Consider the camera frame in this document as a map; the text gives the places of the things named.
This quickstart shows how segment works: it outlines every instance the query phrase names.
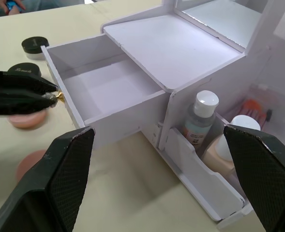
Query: clear plastic bottle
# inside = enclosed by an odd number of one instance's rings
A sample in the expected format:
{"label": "clear plastic bottle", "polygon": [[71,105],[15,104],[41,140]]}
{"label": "clear plastic bottle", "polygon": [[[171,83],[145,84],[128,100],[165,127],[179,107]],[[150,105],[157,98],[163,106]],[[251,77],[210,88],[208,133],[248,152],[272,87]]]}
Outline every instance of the clear plastic bottle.
{"label": "clear plastic bottle", "polygon": [[195,149],[200,148],[208,134],[215,120],[214,111],[218,104],[219,98],[215,93],[203,90],[197,93],[195,103],[189,106],[183,135]]}

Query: person's hand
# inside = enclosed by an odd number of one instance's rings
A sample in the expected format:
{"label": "person's hand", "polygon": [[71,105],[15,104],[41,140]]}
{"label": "person's hand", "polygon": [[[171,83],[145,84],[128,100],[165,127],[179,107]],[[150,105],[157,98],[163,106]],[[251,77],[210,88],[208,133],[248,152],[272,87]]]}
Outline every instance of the person's hand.
{"label": "person's hand", "polygon": [[[9,13],[9,9],[6,6],[6,2],[7,0],[0,0],[0,8],[3,9],[3,11],[5,11],[6,15]],[[17,5],[19,5],[23,10],[26,10],[25,6],[22,3],[22,0],[15,0],[15,2],[17,3]]]}
{"label": "person's hand", "polygon": [[20,13],[20,11],[19,11],[18,7],[17,6],[13,6],[11,11],[8,13],[8,15],[16,15],[16,14],[19,14],[19,13]]}

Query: bottle label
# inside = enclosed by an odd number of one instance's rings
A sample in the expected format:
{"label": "bottle label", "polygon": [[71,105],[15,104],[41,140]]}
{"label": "bottle label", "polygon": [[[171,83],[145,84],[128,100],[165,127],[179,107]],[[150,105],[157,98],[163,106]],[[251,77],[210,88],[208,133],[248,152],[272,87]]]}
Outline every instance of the bottle label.
{"label": "bottle label", "polygon": [[200,148],[210,128],[211,126],[198,127],[187,120],[183,128],[183,135],[197,149]]}

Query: organizer compartment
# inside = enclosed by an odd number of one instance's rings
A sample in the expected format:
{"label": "organizer compartment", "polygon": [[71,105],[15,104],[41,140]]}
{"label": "organizer compartment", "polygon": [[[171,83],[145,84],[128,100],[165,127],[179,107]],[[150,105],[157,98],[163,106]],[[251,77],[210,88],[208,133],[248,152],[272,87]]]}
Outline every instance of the organizer compartment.
{"label": "organizer compartment", "polygon": [[[217,116],[200,151],[203,152],[223,133],[226,123],[222,117]],[[170,129],[162,153],[178,167],[183,183],[213,220],[225,219],[246,205],[245,199],[219,173],[211,171],[200,160],[194,147],[176,128]]]}
{"label": "organizer compartment", "polygon": [[164,119],[168,95],[106,35],[44,54],[75,125],[95,129],[95,148]]}
{"label": "organizer compartment", "polygon": [[[224,114],[224,117],[231,121],[233,117],[239,114],[243,104],[247,100],[253,100],[259,104],[262,108],[260,114],[265,114],[268,110],[271,110],[271,117],[263,123],[261,131],[276,136],[285,145],[285,91],[278,87],[272,87],[266,84],[253,84],[248,90],[248,93],[242,101],[234,104],[230,110]],[[251,115],[251,110],[246,113],[249,116],[253,116],[259,123],[260,120],[255,117],[255,114]]]}

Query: open drawer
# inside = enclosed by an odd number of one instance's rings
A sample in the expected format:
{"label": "open drawer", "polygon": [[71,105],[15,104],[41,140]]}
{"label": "open drawer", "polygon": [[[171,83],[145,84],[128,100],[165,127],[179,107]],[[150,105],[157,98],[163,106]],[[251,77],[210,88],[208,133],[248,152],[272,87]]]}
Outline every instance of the open drawer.
{"label": "open drawer", "polygon": [[43,52],[75,126],[95,129],[95,148],[164,119],[169,94],[106,35]]}
{"label": "open drawer", "polygon": [[[227,122],[217,116],[200,150],[205,150],[223,133],[225,124]],[[220,221],[232,214],[243,213],[247,201],[224,177],[201,161],[194,147],[176,128],[170,129],[165,149],[160,154],[213,220]]]}

